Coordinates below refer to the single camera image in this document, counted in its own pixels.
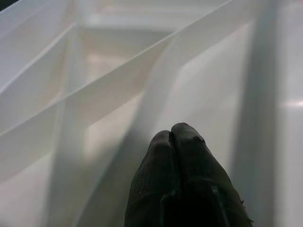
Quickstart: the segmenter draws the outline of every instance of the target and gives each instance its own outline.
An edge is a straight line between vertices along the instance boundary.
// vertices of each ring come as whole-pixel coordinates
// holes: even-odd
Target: white surface
[[[94,209],[88,195],[103,178],[94,224],[122,225],[123,193],[143,154],[130,152],[117,167],[119,145],[139,132],[140,147],[176,122],[193,125],[234,176],[251,21],[261,5],[222,3],[22,0],[0,13],[0,226],[70,226],[86,203]],[[303,214],[302,11],[299,2],[288,8],[279,42],[277,156],[268,170],[276,173],[276,226],[300,226]],[[257,165],[266,171],[266,162]],[[266,226],[266,189],[254,186],[257,199],[241,194],[255,226]]]

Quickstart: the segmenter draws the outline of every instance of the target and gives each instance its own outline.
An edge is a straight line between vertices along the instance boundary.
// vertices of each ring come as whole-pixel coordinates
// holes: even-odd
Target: white plastic structure
[[[301,226],[302,15],[274,0],[0,12],[0,227],[123,226],[149,141],[177,122],[205,138],[255,227]]]

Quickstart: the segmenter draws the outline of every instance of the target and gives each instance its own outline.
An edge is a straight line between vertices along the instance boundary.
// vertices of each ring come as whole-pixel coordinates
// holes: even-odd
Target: white plastic panel
[[[20,21],[3,24],[16,17],[1,13],[0,193],[9,193],[0,195],[0,225],[122,226],[130,179],[146,146],[154,133],[179,121],[205,137],[244,197],[255,226],[272,226],[273,215],[277,225],[299,225],[302,97],[296,21],[301,4],[289,13],[291,51],[285,86],[279,84],[285,103],[276,121],[275,86],[269,83],[275,80],[265,73],[271,70],[268,58],[250,77],[255,78],[252,86],[245,85],[251,21],[262,5],[257,0],[224,2],[23,0],[7,10],[19,11]],[[266,47],[267,56],[273,49]],[[257,82],[264,87],[254,87]],[[253,88],[264,98],[245,96]],[[265,111],[243,114],[249,105]],[[254,122],[243,124],[245,116]],[[260,134],[250,139],[247,126]],[[275,140],[272,126],[278,126],[277,138],[285,142]],[[239,138],[244,138],[242,145],[257,141],[258,152],[242,149],[240,169],[255,174],[246,179],[231,158],[245,147],[236,146]],[[273,151],[272,142],[279,145],[278,157],[264,152]],[[274,176],[277,194],[272,157],[282,166]],[[268,192],[280,197],[279,208]]]

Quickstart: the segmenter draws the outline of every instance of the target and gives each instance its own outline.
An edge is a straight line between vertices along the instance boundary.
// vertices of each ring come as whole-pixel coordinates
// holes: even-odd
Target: black rubber fingertip
[[[163,141],[163,140],[169,140],[170,131],[168,130],[162,130],[158,132],[151,140],[151,143]]]
[[[174,136],[178,137],[181,140],[197,140],[197,138],[199,138],[200,141],[205,142],[204,138],[193,127],[184,122],[175,124],[171,128],[171,132],[174,134]]]

